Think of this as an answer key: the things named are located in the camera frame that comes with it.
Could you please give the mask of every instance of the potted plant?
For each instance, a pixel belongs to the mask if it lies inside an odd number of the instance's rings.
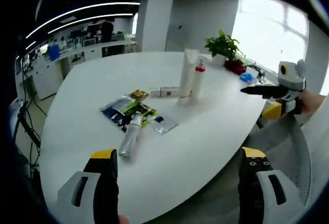
[[[236,43],[239,42],[220,30],[220,36],[217,38],[208,38],[205,47],[211,52],[215,65],[224,65],[234,73],[241,74],[244,73],[246,69],[242,61],[235,57],[237,52],[243,55]]]

